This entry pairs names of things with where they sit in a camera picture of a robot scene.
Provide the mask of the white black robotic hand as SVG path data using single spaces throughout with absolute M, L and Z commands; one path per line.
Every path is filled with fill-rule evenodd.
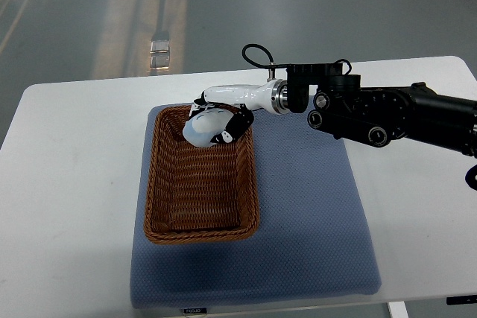
M 226 131 L 238 141 L 254 121 L 253 112 L 264 109 L 272 114 L 288 113 L 287 81 L 270 80 L 262 86 L 213 86 L 192 102 L 189 119 L 205 109 L 222 108 L 233 113 Z

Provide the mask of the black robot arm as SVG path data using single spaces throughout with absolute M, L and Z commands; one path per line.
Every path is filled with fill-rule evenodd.
M 476 155 L 476 102 L 439 95 L 424 83 L 363 87 L 345 59 L 287 65 L 287 105 L 311 128 L 373 147 L 408 138 Z

